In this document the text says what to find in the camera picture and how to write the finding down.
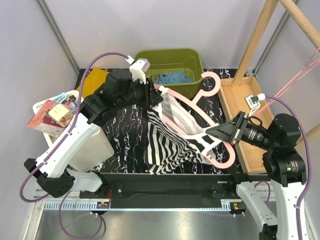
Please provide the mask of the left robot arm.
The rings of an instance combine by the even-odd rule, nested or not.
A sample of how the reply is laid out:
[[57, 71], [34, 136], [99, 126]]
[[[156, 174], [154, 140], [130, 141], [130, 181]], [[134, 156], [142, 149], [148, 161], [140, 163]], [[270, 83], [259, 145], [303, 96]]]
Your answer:
[[151, 81], [134, 80], [129, 70], [115, 69], [79, 104], [79, 113], [48, 151], [36, 159], [28, 158], [24, 167], [47, 196], [59, 198], [70, 191], [87, 191], [103, 198], [108, 193], [108, 180], [100, 173], [68, 169], [70, 160], [119, 110], [132, 105], [150, 109], [162, 101]]

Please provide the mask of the thin pink wire hanger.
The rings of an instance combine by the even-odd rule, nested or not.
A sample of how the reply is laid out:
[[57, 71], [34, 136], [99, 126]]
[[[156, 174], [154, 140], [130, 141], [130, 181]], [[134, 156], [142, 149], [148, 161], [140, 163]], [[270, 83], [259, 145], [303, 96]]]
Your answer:
[[305, 63], [304, 67], [291, 79], [289, 80], [271, 99], [268, 101], [256, 114], [259, 116], [264, 110], [266, 110], [270, 105], [274, 103], [274, 98], [279, 99], [285, 92], [287, 92], [293, 85], [295, 85], [300, 79], [307, 75], [313, 68], [320, 64], [320, 60], [311, 62], [317, 52], [320, 51], [318, 47], [317, 50], [312, 54], [310, 59]]

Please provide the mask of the thick pink plastic hanger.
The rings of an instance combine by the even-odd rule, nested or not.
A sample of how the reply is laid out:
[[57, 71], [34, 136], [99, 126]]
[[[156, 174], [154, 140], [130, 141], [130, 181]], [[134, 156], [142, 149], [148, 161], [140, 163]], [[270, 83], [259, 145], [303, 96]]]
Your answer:
[[[212, 78], [214, 79], [215, 86], [210, 91], [205, 91], [203, 89], [200, 89], [198, 93], [195, 95], [193, 100], [189, 100], [188, 98], [184, 97], [180, 93], [175, 92], [172, 89], [165, 90], [165, 87], [163, 85], [155, 84], [154, 87], [158, 90], [160, 89], [162, 92], [168, 93], [169, 95], [181, 100], [185, 104], [187, 104], [189, 107], [191, 107], [196, 113], [198, 113], [208, 124], [210, 127], [216, 127], [218, 126], [218, 123], [215, 123], [200, 107], [197, 106], [198, 101], [202, 97], [211, 97], [218, 93], [221, 87], [221, 79], [219, 76], [212, 71], [205, 71], [201, 74], [201, 77], [204, 78]], [[236, 153], [233, 149], [233, 147], [226, 142], [223, 142], [225, 147], [227, 148], [229, 152], [229, 158], [226, 162], [221, 163], [218, 162], [215, 158], [210, 157], [209, 155], [205, 155], [205, 157], [217, 168], [219, 169], [227, 169], [232, 166], [232, 164], [235, 162], [236, 159]]]

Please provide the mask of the black white striped tank top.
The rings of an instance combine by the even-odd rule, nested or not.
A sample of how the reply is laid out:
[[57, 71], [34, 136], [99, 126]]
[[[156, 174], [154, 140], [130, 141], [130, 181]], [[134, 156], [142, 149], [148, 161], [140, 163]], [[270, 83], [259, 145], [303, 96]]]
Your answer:
[[167, 174], [185, 162], [211, 165], [215, 159], [213, 148], [221, 141], [206, 134], [190, 115], [161, 86], [158, 91], [163, 101], [147, 110], [148, 146], [144, 161], [149, 164], [148, 173]]

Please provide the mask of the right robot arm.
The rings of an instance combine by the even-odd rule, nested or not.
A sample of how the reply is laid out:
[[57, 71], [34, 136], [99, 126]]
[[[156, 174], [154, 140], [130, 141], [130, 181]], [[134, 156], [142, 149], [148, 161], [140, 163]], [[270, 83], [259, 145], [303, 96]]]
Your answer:
[[240, 197], [250, 211], [259, 230], [258, 238], [306, 240], [305, 219], [296, 212], [304, 206], [299, 196], [307, 183], [306, 164], [295, 150], [301, 136], [298, 120], [292, 115], [279, 113], [269, 127], [264, 128], [240, 111], [231, 121], [205, 132], [231, 145], [243, 141], [265, 151], [262, 161], [274, 191], [276, 216], [258, 195], [248, 174], [233, 174], [227, 185], [228, 195], [235, 199]]

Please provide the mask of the blue tank top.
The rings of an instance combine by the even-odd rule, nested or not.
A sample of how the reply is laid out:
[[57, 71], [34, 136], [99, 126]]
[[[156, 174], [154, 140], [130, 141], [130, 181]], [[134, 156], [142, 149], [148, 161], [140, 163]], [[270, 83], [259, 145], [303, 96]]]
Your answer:
[[158, 85], [186, 84], [193, 82], [194, 81], [182, 71], [158, 74], [155, 81], [155, 83]]

